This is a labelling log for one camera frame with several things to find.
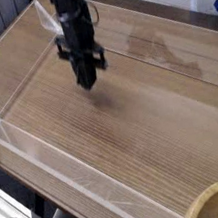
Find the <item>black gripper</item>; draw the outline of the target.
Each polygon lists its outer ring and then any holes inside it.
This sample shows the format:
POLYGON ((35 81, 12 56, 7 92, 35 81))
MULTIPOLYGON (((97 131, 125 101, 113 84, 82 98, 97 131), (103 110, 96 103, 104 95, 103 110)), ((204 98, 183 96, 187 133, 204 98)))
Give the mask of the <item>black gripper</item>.
POLYGON ((99 43, 94 42, 91 47, 75 50, 71 48, 65 37, 59 35, 54 39, 58 47, 58 57, 62 60, 69 61, 74 69, 77 84, 84 89, 92 89, 96 81, 96 69, 107 68, 105 60, 105 49, 99 43))

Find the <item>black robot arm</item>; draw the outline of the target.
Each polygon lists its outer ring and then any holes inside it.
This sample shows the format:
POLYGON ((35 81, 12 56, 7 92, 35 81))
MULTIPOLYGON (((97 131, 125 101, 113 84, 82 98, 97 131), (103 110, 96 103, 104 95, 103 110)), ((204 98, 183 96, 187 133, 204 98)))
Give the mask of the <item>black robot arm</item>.
POLYGON ((55 38, 58 56, 69 61, 77 84, 91 90, 97 68, 107 68, 105 49, 97 44, 94 23, 85 0, 49 0, 55 7, 63 33, 55 38))

